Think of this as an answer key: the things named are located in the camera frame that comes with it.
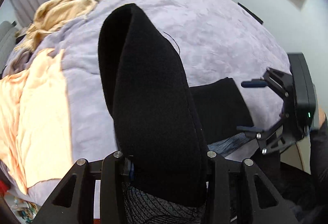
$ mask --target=bed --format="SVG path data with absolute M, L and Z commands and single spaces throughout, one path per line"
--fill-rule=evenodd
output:
M 257 127 L 268 128 L 279 118 L 282 100 L 273 91 L 243 89 L 240 83 L 259 78 L 266 67 L 289 72 L 287 54 L 260 23 L 231 0 L 101 0 L 89 15 L 76 18 L 47 36 L 25 65 L 29 67 L 44 48 L 55 48 L 53 55 L 65 49 L 62 69 L 67 80 L 74 161 L 100 160 L 117 150 L 113 120 L 103 97 L 97 46 L 105 18 L 127 3 L 142 8 L 180 51 L 189 86 L 234 78 Z M 15 54 L 10 54 L 7 63 Z M 256 143 L 246 145 L 243 158 L 250 157 L 256 148 Z M 7 172 L 2 162 L 0 168 Z M 11 193 L 39 205 L 59 182 L 37 183 L 25 196 L 9 175 L 8 178 L 13 185 Z M 95 196 L 95 218 L 99 218 L 99 184 Z

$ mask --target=red object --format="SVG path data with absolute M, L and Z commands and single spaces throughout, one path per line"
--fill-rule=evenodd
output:
M 4 196 L 9 187 L 0 180 L 0 196 Z

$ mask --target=black fabric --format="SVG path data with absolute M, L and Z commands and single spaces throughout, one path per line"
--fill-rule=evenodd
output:
M 232 78 L 190 88 L 207 144 L 230 138 L 237 126 L 253 127 L 244 99 Z
M 280 154 L 251 158 L 266 174 L 302 224 L 328 223 L 328 124 L 327 118 L 317 133 L 311 133 L 311 175 L 280 162 Z
M 207 145 L 179 55 L 135 4 L 114 10 L 98 45 L 100 76 L 132 186 L 177 204 L 206 200 Z
M 22 35 L 22 36 L 19 36 L 16 38 L 15 40 L 15 44 L 19 44 L 24 38 L 25 38 L 26 34 Z

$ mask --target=black bracket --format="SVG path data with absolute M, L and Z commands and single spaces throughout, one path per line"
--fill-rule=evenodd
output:
M 247 137 L 257 139 L 263 154 L 285 150 L 309 135 L 316 111 L 316 96 L 303 54 L 289 54 L 292 75 L 267 68 L 263 77 L 242 82 L 244 88 L 269 87 L 283 99 L 280 119 L 268 130 L 237 127 Z
M 298 223 L 285 200 L 251 159 L 240 163 L 225 160 L 213 151 L 207 155 L 208 195 L 202 223 L 231 223 L 231 177 L 237 183 L 238 224 Z M 120 151 L 91 163 L 79 159 L 48 197 L 33 224 L 92 224 L 96 180 L 101 180 L 101 224 L 127 224 L 122 183 L 132 180 L 132 174 L 133 165 Z M 261 206 L 258 195 L 258 181 L 263 183 L 266 197 L 273 201 L 265 208 Z

